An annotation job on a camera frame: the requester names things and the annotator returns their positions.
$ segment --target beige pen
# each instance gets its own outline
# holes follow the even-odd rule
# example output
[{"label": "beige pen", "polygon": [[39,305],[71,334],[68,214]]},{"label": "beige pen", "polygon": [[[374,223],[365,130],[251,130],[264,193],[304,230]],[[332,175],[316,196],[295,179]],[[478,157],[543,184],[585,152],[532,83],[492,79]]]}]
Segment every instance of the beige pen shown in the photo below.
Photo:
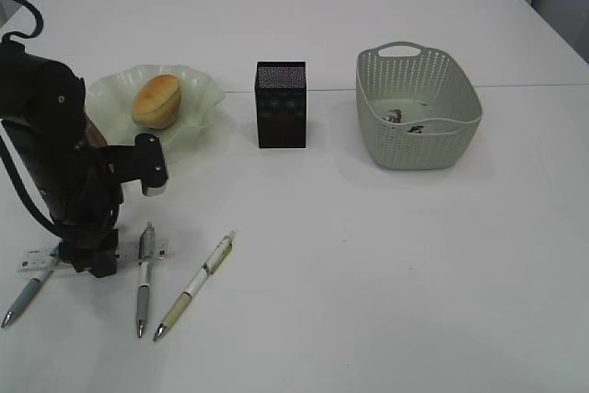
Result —
[{"label": "beige pen", "polygon": [[174,306],[170,308],[164,319],[162,319],[162,322],[154,335],[154,341],[158,341],[162,338],[172,326],[176,324],[176,321],[178,321],[182,312],[186,309],[188,304],[191,303],[192,298],[197,294],[207,278],[215,273],[223,260],[229,255],[229,252],[233,248],[233,238],[235,235],[235,232],[230,232],[229,235],[221,240],[215,250],[213,250],[213,253],[209,256],[208,260],[202,265],[192,281],[188,284],[186,289],[184,289],[184,292],[180,294],[176,303],[174,303]]}]

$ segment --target basket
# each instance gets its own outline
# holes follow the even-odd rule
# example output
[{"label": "basket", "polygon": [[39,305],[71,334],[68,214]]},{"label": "basket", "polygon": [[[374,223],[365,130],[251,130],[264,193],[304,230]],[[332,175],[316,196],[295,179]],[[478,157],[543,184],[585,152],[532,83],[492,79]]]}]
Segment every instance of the basket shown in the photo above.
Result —
[{"label": "basket", "polygon": [[[381,56],[411,47],[411,56]],[[482,118],[464,71],[447,53],[398,41],[358,55],[356,104],[364,141],[379,165],[438,169],[456,163]]]}]

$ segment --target blue-gray pen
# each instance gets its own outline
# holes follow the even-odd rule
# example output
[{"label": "blue-gray pen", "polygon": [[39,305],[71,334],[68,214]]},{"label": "blue-gray pen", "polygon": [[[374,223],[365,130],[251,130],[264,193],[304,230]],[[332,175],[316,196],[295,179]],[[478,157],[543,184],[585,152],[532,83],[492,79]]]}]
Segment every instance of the blue-gray pen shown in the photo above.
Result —
[{"label": "blue-gray pen", "polygon": [[[50,266],[54,266],[59,261],[59,246],[55,247],[51,253],[52,262]],[[25,311],[27,306],[33,300],[33,298],[37,295],[39,290],[42,288],[49,275],[53,273],[53,270],[43,271],[39,273],[39,275],[31,278],[25,288],[22,290],[20,295],[18,296],[17,300],[12,303],[12,306],[6,312],[4,319],[2,320],[2,324],[0,327],[3,329],[6,326],[12,324],[15,319],[17,319],[22,312]]]},{"label": "blue-gray pen", "polygon": [[139,287],[137,288],[137,313],[135,322],[137,325],[137,338],[144,336],[147,317],[149,314],[149,291],[151,286],[151,266],[156,248],[156,230],[151,223],[147,223],[139,240],[139,258],[143,261],[140,264]]}]

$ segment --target basket handle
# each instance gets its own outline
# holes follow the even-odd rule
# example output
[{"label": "basket handle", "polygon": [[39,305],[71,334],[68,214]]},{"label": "basket handle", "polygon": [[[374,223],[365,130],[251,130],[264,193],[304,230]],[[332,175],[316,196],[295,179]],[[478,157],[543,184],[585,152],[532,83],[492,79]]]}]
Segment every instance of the basket handle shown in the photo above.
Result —
[{"label": "basket handle", "polygon": [[[415,50],[420,50],[420,51],[416,55],[403,55],[403,56],[380,55],[380,52],[387,49],[387,48],[395,48],[395,47],[403,47],[403,46],[413,48]],[[374,51],[376,51],[376,54],[378,55],[378,57],[380,57],[382,59],[398,59],[399,57],[407,57],[407,58],[419,57],[420,55],[422,55],[422,51],[424,51],[424,50],[427,50],[427,48],[424,46],[421,46],[417,43],[413,43],[411,41],[391,41],[390,43],[386,43],[382,46],[374,48]]]}]

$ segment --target pen tip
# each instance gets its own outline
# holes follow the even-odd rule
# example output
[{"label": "pen tip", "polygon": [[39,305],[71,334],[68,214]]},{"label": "pen tip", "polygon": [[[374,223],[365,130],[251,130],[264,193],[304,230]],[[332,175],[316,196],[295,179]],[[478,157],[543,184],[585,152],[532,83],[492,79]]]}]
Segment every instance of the pen tip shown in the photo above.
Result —
[{"label": "pen tip", "polygon": [[6,313],[6,316],[4,317],[4,319],[2,319],[2,324],[0,324],[0,329],[3,329],[4,327],[10,325],[13,319],[14,315],[12,312]]},{"label": "pen tip", "polygon": [[159,341],[159,339],[166,334],[167,327],[163,324],[160,324],[156,330],[156,334],[154,335],[154,342]]},{"label": "pen tip", "polygon": [[144,336],[145,331],[145,321],[139,320],[137,321],[137,338],[141,338]]}]

